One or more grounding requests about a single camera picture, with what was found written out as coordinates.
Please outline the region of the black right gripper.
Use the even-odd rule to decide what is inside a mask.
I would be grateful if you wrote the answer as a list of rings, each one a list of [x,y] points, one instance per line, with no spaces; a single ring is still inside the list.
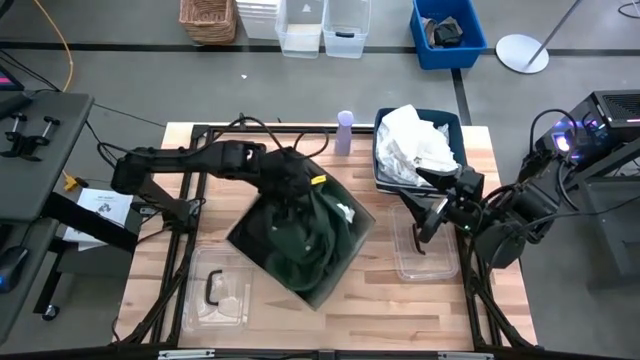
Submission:
[[[401,191],[402,202],[420,228],[420,241],[429,243],[438,227],[447,222],[473,235],[479,230],[484,217],[480,205],[485,176],[470,166],[459,166],[451,171],[436,171],[418,167],[416,173],[444,198],[435,207],[434,201],[414,193]]]

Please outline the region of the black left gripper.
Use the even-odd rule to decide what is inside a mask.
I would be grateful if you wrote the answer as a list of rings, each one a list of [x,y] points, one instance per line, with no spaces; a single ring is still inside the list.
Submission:
[[[271,198],[299,198],[312,190],[311,176],[306,167],[308,158],[293,148],[266,153],[259,160],[260,194]]]

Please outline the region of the square fabric laundry bin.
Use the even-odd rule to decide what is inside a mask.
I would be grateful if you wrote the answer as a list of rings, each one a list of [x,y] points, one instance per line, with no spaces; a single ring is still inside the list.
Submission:
[[[227,235],[227,240],[235,249],[237,249],[252,263],[264,270],[286,290],[292,292],[304,301],[309,308],[316,310],[320,308],[330,297],[331,293],[334,291],[341,278],[345,275],[351,263],[355,260],[358,252],[365,243],[366,237],[371,233],[376,223],[376,219],[342,183],[340,183],[328,171],[323,169],[319,164],[309,159],[308,168],[312,173],[312,178],[318,175],[326,175],[326,182],[335,182],[341,186],[344,191],[348,193],[348,198],[355,209],[353,225],[351,226],[351,233],[356,239],[355,248],[350,253],[350,256],[341,262],[337,266],[337,269],[329,275],[326,280],[321,282],[315,290],[311,292],[292,291],[281,284],[263,268],[266,256],[273,250],[273,246],[268,243],[266,239],[267,230],[263,210],[268,202],[273,201],[265,200],[261,195],[258,195],[245,214],[243,214],[243,216],[233,226],[232,230]]]

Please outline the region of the dark green garment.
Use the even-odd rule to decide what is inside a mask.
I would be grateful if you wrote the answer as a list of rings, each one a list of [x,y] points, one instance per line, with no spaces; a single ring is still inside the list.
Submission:
[[[341,186],[325,182],[308,195],[265,205],[266,239],[273,250],[263,268],[288,289],[315,290],[354,250],[353,223],[345,220],[338,203],[354,209]]]

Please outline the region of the white crumpled garments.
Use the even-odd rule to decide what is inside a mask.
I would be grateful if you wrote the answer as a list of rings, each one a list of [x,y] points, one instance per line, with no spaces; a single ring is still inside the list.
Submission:
[[[451,171],[458,167],[450,147],[449,125],[435,118],[422,120],[417,109],[405,105],[384,115],[376,132],[375,158],[385,181],[427,186],[415,169]]]

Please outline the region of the navy and white fabric bin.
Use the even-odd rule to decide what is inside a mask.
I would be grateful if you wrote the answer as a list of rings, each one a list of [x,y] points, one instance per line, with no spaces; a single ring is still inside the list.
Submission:
[[[379,124],[381,123],[382,117],[395,109],[397,108],[382,108],[376,114],[376,118],[374,122],[373,147],[372,147],[373,175],[374,175],[375,187],[378,191],[383,193],[395,193],[400,189],[404,189],[406,191],[416,193],[416,194],[434,194],[436,192],[436,189],[432,187],[429,183],[427,186],[411,186],[411,185],[403,185],[395,182],[385,181],[381,178],[380,172],[378,170],[378,161],[375,158],[376,132],[378,130]],[[462,128],[461,128],[461,124],[458,116],[453,113],[441,111],[441,110],[417,109],[417,111],[418,111],[419,117],[422,120],[426,120],[428,116],[433,116],[435,118],[434,123],[436,125],[444,125],[444,124],[449,125],[450,147],[451,147],[451,150],[454,152],[454,159],[458,162],[458,167],[465,166],[467,164],[467,158],[466,158],[466,152],[464,148],[464,137],[462,134]]]

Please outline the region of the clear empty plastic container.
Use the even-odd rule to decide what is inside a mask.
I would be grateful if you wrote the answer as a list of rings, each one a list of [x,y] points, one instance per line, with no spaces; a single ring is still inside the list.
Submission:
[[[420,243],[422,252],[415,245],[413,217],[402,204],[394,204],[389,210],[392,227],[395,268],[400,279],[407,282],[433,282],[447,280],[459,271],[456,233],[445,224],[438,228],[429,243]]]

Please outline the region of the purple bottle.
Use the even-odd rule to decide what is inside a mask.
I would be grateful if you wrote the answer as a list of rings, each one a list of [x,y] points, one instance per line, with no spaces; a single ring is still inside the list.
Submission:
[[[337,114],[337,129],[335,133],[334,153],[348,156],[351,152],[352,126],[355,122],[351,111],[343,110]]]

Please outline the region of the blue plastic bin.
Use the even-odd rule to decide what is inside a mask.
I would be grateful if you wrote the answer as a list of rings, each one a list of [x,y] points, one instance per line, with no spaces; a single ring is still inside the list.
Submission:
[[[423,70],[471,68],[487,49],[487,41],[472,0],[412,0],[409,23],[420,68]],[[441,22],[448,17],[457,21],[461,30],[459,45],[432,47],[422,19]]]

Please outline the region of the clear plastic bin lid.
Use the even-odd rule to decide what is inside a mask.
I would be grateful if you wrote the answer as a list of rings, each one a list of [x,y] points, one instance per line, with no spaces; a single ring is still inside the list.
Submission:
[[[218,306],[204,301],[207,275],[223,273],[214,279],[212,298]],[[197,247],[190,263],[183,306],[182,329],[187,333],[240,332],[250,309],[253,265],[233,248],[222,245]]]

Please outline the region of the clear plastic storage bin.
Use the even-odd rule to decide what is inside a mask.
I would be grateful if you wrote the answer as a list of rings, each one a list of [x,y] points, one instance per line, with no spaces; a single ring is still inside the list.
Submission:
[[[325,53],[359,59],[370,29],[371,0],[325,0],[322,19]]]
[[[318,57],[324,5],[324,0],[281,0],[275,31],[285,57]]]

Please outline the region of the black garment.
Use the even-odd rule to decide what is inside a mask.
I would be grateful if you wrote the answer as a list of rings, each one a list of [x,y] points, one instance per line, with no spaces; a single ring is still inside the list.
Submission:
[[[440,48],[457,47],[462,42],[463,30],[453,17],[438,23],[433,32],[434,45]]]

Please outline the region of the beige garment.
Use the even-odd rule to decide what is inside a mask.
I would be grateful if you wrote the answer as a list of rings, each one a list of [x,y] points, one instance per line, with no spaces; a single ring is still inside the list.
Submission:
[[[421,17],[421,24],[425,32],[425,37],[429,47],[434,48],[435,42],[435,30],[438,27],[438,22],[433,18]]]

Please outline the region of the white stanchion base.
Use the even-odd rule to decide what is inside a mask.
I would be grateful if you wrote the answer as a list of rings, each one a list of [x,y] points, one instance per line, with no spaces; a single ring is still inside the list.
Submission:
[[[504,66],[521,74],[539,73],[549,64],[546,48],[536,39],[523,34],[502,37],[495,51]]]

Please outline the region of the wicker basket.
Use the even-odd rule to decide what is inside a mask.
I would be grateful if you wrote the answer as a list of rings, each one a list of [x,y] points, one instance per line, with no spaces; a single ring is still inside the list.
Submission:
[[[180,0],[179,23],[198,44],[232,43],[237,20],[235,0]]]

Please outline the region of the white paper sheet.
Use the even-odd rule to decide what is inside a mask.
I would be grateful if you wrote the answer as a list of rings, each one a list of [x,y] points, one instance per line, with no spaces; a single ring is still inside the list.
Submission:
[[[128,217],[132,201],[132,195],[122,195],[109,190],[85,188],[81,191],[76,204],[123,227]],[[62,239],[69,243],[76,243],[79,251],[106,246],[105,242],[72,227],[66,228]]]

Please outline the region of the dark equipment stand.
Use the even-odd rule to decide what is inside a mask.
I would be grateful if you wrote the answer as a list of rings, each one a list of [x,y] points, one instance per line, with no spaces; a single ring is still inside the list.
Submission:
[[[592,290],[640,285],[640,150],[619,150],[573,176],[599,243]]]

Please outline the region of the black computer with lights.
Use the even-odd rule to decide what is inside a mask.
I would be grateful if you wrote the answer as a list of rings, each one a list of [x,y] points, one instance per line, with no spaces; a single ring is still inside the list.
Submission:
[[[533,149],[566,155],[582,171],[626,144],[640,138],[640,90],[591,92],[571,111],[545,110],[560,118],[539,138]]]

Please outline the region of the grey stanchion pole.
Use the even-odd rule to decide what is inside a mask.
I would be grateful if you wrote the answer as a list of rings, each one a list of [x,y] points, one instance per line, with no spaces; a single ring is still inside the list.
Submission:
[[[551,42],[551,40],[556,36],[556,34],[559,32],[559,30],[561,29],[561,27],[565,24],[565,22],[569,19],[569,17],[575,12],[575,10],[579,7],[579,5],[583,2],[584,0],[575,0],[575,2],[571,5],[571,7],[566,11],[566,13],[563,15],[563,17],[559,20],[559,22],[557,23],[557,25],[553,28],[553,30],[551,31],[551,33],[546,37],[546,39],[541,43],[541,45],[539,46],[539,48],[536,50],[536,52],[533,54],[533,56],[529,59],[527,65],[532,65],[537,58],[540,56],[540,54],[543,51],[547,51],[546,48],[548,46],[548,44]]]

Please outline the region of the grey desk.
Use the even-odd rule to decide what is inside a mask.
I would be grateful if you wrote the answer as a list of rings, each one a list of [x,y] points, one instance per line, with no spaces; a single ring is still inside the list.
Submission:
[[[13,113],[28,117],[18,127],[26,136],[44,132],[45,116],[61,120],[61,125],[52,127],[47,135],[50,144],[35,152],[41,162],[0,156],[0,254],[12,246],[29,250],[17,286],[9,293],[0,293],[0,345],[6,342],[20,315],[62,219],[55,205],[62,202],[77,207],[54,188],[93,104],[94,98],[88,94],[0,92],[0,151],[11,148],[5,133],[14,126]]]

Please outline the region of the black desk clamp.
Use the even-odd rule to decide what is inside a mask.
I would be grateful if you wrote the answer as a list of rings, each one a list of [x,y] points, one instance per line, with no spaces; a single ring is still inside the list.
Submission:
[[[44,132],[41,135],[26,136],[18,131],[18,127],[25,124],[28,117],[21,112],[16,112],[11,115],[11,118],[14,119],[14,126],[11,131],[5,133],[6,140],[11,143],[11,148],[0,151],[0,156],[3,158],[21,158],[30,162],[41,162],[42,159],[36,156],[35,152],[39,147],[46,147],[50,144],[51,140],[47,135],[52,127],[61,125],[61,120],[45,116],[43,118],[46,123]]]

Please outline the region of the black computer mouse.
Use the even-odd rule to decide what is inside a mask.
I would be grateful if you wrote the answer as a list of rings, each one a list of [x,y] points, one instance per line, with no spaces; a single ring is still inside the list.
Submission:
[[[28,256],[24,246],[9,247],[0,254],[0,293],[9,293],[17,286]]]

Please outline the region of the monitor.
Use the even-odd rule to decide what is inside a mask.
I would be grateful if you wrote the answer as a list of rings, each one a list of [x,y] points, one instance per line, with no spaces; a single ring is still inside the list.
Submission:
[[[0,65],[0,91],[23,91],[24,85]]]

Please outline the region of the silver metal bracket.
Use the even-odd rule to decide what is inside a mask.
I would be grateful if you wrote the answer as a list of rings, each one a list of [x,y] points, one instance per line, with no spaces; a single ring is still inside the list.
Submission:
[[[495,360],[490,353],[478,352],[438,352],[437,360]]]
[[[174,349],[158,353],[157,360],[198,360],[216,356],[214,349]]]

